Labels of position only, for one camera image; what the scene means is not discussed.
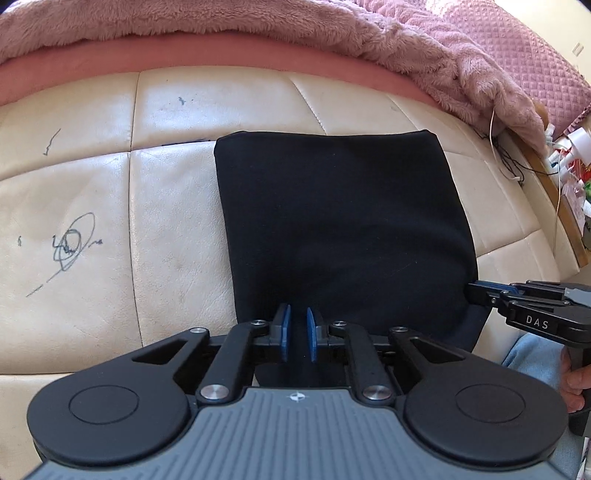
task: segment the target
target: cream leather sofa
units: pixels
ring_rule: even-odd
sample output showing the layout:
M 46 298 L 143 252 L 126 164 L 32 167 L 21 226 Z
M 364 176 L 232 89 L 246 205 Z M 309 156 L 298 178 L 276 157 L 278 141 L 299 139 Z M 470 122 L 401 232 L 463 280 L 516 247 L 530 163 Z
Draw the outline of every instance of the cream leather sofa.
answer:
M 487 140 L 413 100 L 303 74 L 175 67 L 95 77 L 0 107 L 0 478 L 18 480 L 39 461 L 25 414 L 48 382 L 191 326 L 216 335 L 234 324 L 215 139 L 243 129 L 424 128 L 447 154 L 482 279 L 576 272 L 560 226 L 560 267 L 553 257 L 551 207 L 535 177 L 524 193 L 503 177 Z M 392 161 L 404 168 L 414 159 L 392 152 Z M 416 194 L 429 195 L 432 181 L 417 179 Z M 70 249 L 76 232 L 86 242 L 74 261 L 54 255 L 69 228 Z M 501 361 L 518 335 L 494 313 L 476 352 Z

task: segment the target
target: black cushion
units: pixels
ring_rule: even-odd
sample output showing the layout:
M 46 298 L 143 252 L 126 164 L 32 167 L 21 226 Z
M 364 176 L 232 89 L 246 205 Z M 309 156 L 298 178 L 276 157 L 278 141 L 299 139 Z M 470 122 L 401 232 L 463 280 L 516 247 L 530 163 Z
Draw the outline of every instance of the black cushion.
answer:
M 489 310 L 463 294 L 476 255 L 434 134 L 239 132 L 215 159 L 239 322 L 288 302 L 474 347 Z

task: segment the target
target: white wall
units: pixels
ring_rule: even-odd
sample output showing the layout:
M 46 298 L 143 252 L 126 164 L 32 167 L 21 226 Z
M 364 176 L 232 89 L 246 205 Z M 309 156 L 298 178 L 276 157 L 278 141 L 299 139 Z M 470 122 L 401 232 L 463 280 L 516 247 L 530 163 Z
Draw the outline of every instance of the white wall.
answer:
M 591 12 L 577 0 L 495 0 L 576 66 L 591 83 Z M 578 57 L 572 50 L 584 45 Z

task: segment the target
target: sofa seam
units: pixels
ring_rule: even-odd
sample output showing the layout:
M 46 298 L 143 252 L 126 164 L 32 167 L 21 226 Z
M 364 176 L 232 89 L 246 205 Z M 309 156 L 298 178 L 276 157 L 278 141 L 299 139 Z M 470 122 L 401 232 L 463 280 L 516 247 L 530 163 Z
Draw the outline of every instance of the sofa seam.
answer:
M 100 153 L 98 155 L 91 155 L 89 157 L 83 157 L 83 158 L 72 158 L 71 160 L 64 160 L 64 161 L 60 161 L 57 163 L 52 163 L 50 165 L 43 165 L 40 167 L 36 167 L 36 168 L 32 168 L 30 170 L 25 170 L 25 171 L 20 171 L 18 173 L 15 173 L 13 175 L 9 175 L 8 177 L 2 177 L 0 176 L 0 182 L 5 181 L 5 180 L 11 180 L 11 179 L 15 179 L 17 177 L 20 177 L 21 175 L 27 175 L 29 173 L 34 173 L 36 171 L 42 171 L 45 170 L 46 168 L 53 168 L 53 167 L 58 167 L 59 165 L 65 165 L 67 163 L 72 163 L 72 162 L 77 162 L 77 161 L 85 161 L 85 160 L 90 160 L 91 158 L 97 158 L 97 157 L 107 157 L 107 156 L 111 156 L 111 155 L 121 155 L 121 154 L 126 154 L 129 153 L 129 151 L 127 150 L 115 150 L 115 151 L 110 151 L 110 152 L 106 152 L 106 153 Z
M 8 113 L 4 116 L 4 118 L 0 121 L 0 128 L 3 126 L 4 122 L 6 121 L 6 118 L 8 117 L 8 115 L 10 114 L 10 112 L 12 112 L 12 110 L 14 109 L 14 106 L 16 105 L 16 103 L 18 102 L 18 100 L 16 102 L 12 102 L 12 103 L 7 103 L 6 105 L 0 105 L 0 108 L 4 107 L 4 106 L 8 106 L 10 105 L 10 108 L 8 109 Z
M 67 372 L 52 372 L 52 373 L 44 373 L 44 374 L 6 374 L 0 373 L 0 378 L 2 377 L 39 377 L 40 375 L 71 375 L 75 374 L 79 370 L 72 370 Z
M 544 234 L 544 232 L 542 232 L 542 236 L 544 238 L 546 238 L 546 235 Z M 536 255 L 535 250 L 533 248 L 531 248 L 531 240 L 529 239 L 529 236 L 528 236 L 528 239 L 527 239 L 527 243 L 528 243 L 528 246 L 530 247 L 531 256 L 534 257 L 535 266 L 538 269 L 538 273 L 540 274 L 540 278 L 542 280 L 545 280 L 545 278 L 544 278 L 544 272 L 542 272 L 542 267 L 541 267 L 540 261 L 538 260 L 538 256 Z M 554 259 L 554 262 L 556 262 L 556 258 L 554 257 L 554 254 L 552 254 L 552 258 Z
M 138 300 L 135 296 L 135 276 L 134 276 L 134 256 L 132 255 L 132 242 L 131 242 L 131 154 L 133 152 L 133 145 L 134 145 L 134 131 L 135 131 L 135 114 L 138 107 L 138 90 L 139 90 L 139 77 L 141 72 L 138 73 L 138 81 L 135 85 L 135 99 L 134 99 L 134 115 L 131 120 L 131 139 L 129 141 L 129 168 L 128 168 L 128 184 L 127 184 L 127 226 L 129 232 L 129 271 L 131 273 L 131 289 L 134 296 L 134 307 L 135 307 L 135 317 L 138 322 L 138 331 L 139 331 L 139 342 L 141 343 L 142 347 L 144 346 L 144 338 L 142 337 L 142 326 L 139 323 L 139 312 L 138 312 Z
M 482 254 L 482 255 L 478 255 L 476 258 L 484 257 L 485 255 L 489 255 L 489 254 L 491 254 L 491 253 L 493 253 L 493 252 L 496 252 L 497 250 L 500 250 L 501 248 L 505 248 L 505 247 L 508 247 L 508 246 L 510 246 L 510 245 L 513 245 L 513 244 L 517 244 L 517 243 L 519 243 L 519 242 L 522 242 L 523 240 L 527 240 L 527 239 L 528 239 L 529 237 L 531 237 L 533 234 L 535 234 L 535 233 L 537 233 L 537 232 L 541 232 L 541 230 L 542 230 L 541 228 L 538 228 L 538 229 L 534 230 L 533 232 L 529 233 L 528 235 L 526 235 L 526 236 L 524 236 L 524 237 L 522 237 L 522 238 L 519 238 L 519 239 L 517 239 L 517 240 L 514 240 L 514 241 L 512 241 L 512 242 L 508 242 L 508 243 L 506 243 L 506 244 L 503 244 L 503 245 L 501 245 L 500 247 L 496 247 L 496 248 L 494 248 L 493 250 L 490 250 L 489 252 L 486 252 L 486 253 L 484 253 L 484 254 Z
M 473 158 L 473 157 L 469 157 L 468 155 L 464 155 L 461 153 L 455 153 L 454 155 L 461 155 L 462 157 L 466 157 L 466 158 Z M 492 166 L 490 165 L 484 158 L 479 157 L 479 158 L 473 158 L 473 160 L 476 161 L 481 161 L 484 163 L 484 165 L 486 165 L 486 168 L 488 169 L 488 171 L 491 173 L 491 176 L 495 179 L 496 185 L 499 187 L 499 189 L 501 190 L 504 198 L 506 198 L 507 203 L 509 204 L 509 207 L 511 208 L 511 212 L 513 213 L 513 217 L 515 218 L 515 220 L 517 221 L 517 224 L 519 224 L 519 229 L 521 230 L 521 233 L 524 235 L 523 238 L 531 235 L 532 233 L 538 231 L 541 229 L 541 225 L 540 225 L 540 221 L 539 219 L 536 217 L 536 220 L 538 220 L 537 222 L 537 228 L 528 232 L 525 227 L 524 227 L 524 223 L 521 220 L 521 218 L 519 218 L 519 214 L 517 213 L 517 210 L 515 210 L 515 205 L 513 204 L 512 199 L 509 197 L 509 195 L 507 195 L 507 190 L 505 189 L 505 187 L 503 186 L 503 184 L 499 181 L 499 179 L 497 178 L 497 176 L 495 175 L 494 171 L 493 171 L 493 167 L 496 167 L 499 174 L 503 175 L 503 173 L 500 171 L 500 169 L 498 168 L 498 164 L 497 166 Z
M 291 79 L 291 77 L 289 75 L 287 75 L 287 74 L 285 74 L 285 76 L 289 79 L 289 81 L 291 82 L 291 84 L 295 87 L 295 89 L 297 90 L 297 92 L 300 94 L 300 96 L 302 97 L 302 100 L 308 106 L 308 108 L 310 109 L 310 112 L 312 112 L 312 115 L 314 115 L 314 118 L 316 118 L 316 121 L 318 122 L 318 125 L 320 126 L 320 128 L 322 129 L 322 131 L 324 132 L 324 134 L 325 135 L 328 135 L 326 133 L 326 130 L 324 129 L 324 126 L 322 125 L 322 122 L 320 121 L 320 118 L 318 118 L 318 115 L 316 115 L 316 112 L 311 107 L 310 102 L 308 102 L 308 100 L 306 99 L 306 97 L 304 96 L 304 94 L 298 88 L 298 86 L 296 85 L 296 83 Z
M 421 131 L 421 130 L 419 130 L 420 127 L 417 124 L 415 124 L 415 122 L 413 122 L 413 120 L 407 115 L 407 113 L 404 110 L 402 110 L 402 107 L 400 107 L 400 105 L 396 103 L 396 100 L 394 100 L 392 98 L 393 94 L 387 93 L 387 92 L 383 92 L 383 93 L 384 93 L 385 97 L 398 109 L 398 111 L 406 117 L 406 119 L 410 122 L 410 124 L 414 128 L 416 128 L 415 132 L 420 132 Z
M 468 136 L 468 134 L 466 132 L 462 131 L 461 128 L 458 128 L 458 130 L 460 132 L 462 132 L 462 134 L 464 135 L 464 137 L 467 138 L 468 141 L 474 146 L 474 148 L 475 148 L 476 152 L 478 153 L 478 155 L 481 156 L 482 154 L 480 153 L 480 149 L 478 148 L 478 145 L 476 145 L 474 143 L 474 141 L 470 138 L 470 136 Z M 499 151 L 498 151 L 498 149 L 496 147 L 494 147 L 494 151 L 492 151 L 492 154 L 493 154 L 493 159 L 495 161 L 495 166 L 496 166 L 497 170 L 499 171 L 499 173 L 501 175 L 505 176 L 504 173 L 501 171 L 501 166 L 499 165 L 499 163 L 501 163 L 500 162 L 500 159 L 499 159 L 499 157 L 501 156 L 501 154 L 499 153 Z M 517 211 L 515 210 L 515 206 L 513 205 L 513 201 L 508 197 L 507 192 L 506 192 L 504 186 L 501 184 L 501 182 L 499 181 L 499 179 L 496 177 L 496 175 L 492 171 L 491 165 L 483 157 L 481 157 L 480 160 L 482 160 L 486 164 L 486 168 L 488 168 L 488 170 L 491 172 L 491 175 L 495 179 L 496 184 L 499 186 L 499 188 L 501 189 L 501 191 L 505 195 L 505 198 L 507 198 L 507 201 L 509 202 L 509 205 L 511 205 L 511 210 L 513 211 L 513 215 L 515 216 L 515 219 L 517 220 L 517 223 L 519 224 L 519 228 L 521 228 L 521 232 L 525 235 L 525 228 L 524 228 L 523 221 L 517 215 Z

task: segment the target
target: logo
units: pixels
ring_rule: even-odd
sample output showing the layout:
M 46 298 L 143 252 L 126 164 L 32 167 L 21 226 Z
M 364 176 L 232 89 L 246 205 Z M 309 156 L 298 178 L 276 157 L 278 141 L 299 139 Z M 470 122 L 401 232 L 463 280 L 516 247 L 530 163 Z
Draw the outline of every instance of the logo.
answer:
M 292 393 L 292 394 L 289 396 L 289 399 L 290 399 L 290 400 L 293 400 L 294 402 L 297 402 L 297 403 L 299 403 L 299 402 L 301 402 L 302 400 L 305 400 L 305 399 L 306 399 L 306 396 L 305 396 L 305 395 L 304 395 L 302 392 L 295 392 L 295 393 Z
M 525 324 L 526 325 L 531 325 L 532 327 L 535 328 L 539 328 L 542 330 L 547 330 L 548 329 L 548 321 L 544 320 L 543 322 L 540 321 L 540 319 L 533 319 L 531 317 L 531 315 L 527 316 L 527 319 L 525 320 Z

